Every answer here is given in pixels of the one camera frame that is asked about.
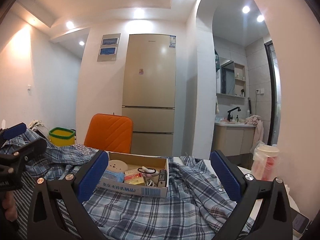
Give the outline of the person's left hand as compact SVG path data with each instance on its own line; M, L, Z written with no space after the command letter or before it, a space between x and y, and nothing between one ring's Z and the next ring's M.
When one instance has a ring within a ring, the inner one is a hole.
M5 217L7 220L13 222L17 219L16 202L14 200L14 193L8 191L5 193L5 197L2 201L2 207L5 210Z

